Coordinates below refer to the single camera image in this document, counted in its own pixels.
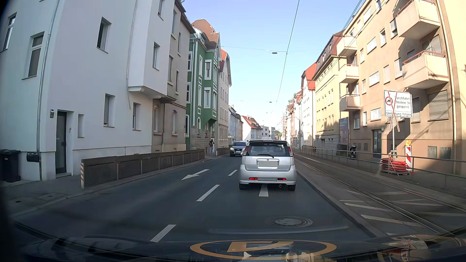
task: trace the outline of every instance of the oncoming car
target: oncoming car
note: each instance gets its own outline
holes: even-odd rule
[[[236,141],[230,146],[230,157],[241,156],[243,150],[246,148],[246,142]]]
[[[294,154],[283,140],[250,140],[244,149],[239,169],[240,189],[249,184],[286,185],[296,188]]]

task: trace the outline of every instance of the asphalt road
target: asphalt road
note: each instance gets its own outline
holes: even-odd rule
[[[154,242],[371,238],[301,176],[294,192],[271,185],[240,191],[234,172],[240,161],[200,162],[15,219],[57,237],[104,234]],[[20,244],[34,240],[23,232],[17,236]]]

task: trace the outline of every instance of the car rear windshield wiper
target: car rear windshield wiper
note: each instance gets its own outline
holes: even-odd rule
[[[274,159],[274,156],[272,156],[271,154],[257,154],[258,156],[270,156]]]

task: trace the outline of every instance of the balcony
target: balcony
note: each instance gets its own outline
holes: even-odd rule
[[[340,98],[340,111],[360,110],[359,95],[344,95]]]
[[[336,44],[336,53],[339,56],[352,56],[357,52],[356,38],[354,36],[343,36]]]
[[[449,82],[444,54],[422,51],[403,62],[406,87],[427,89]]]
[[[410,0],[396,15],[398,34],[420,40],[440,27],[437,7],[429,0]]]
[[[345,64],[338,72],[338,80],[340,83],[354,83],[359,80],[359,68],[357,65]]]

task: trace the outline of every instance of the black trash bin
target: black trash bin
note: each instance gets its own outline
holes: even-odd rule
[[[0,150],[0,177],[8,183],[21,180],[19,174],[19,150]]]

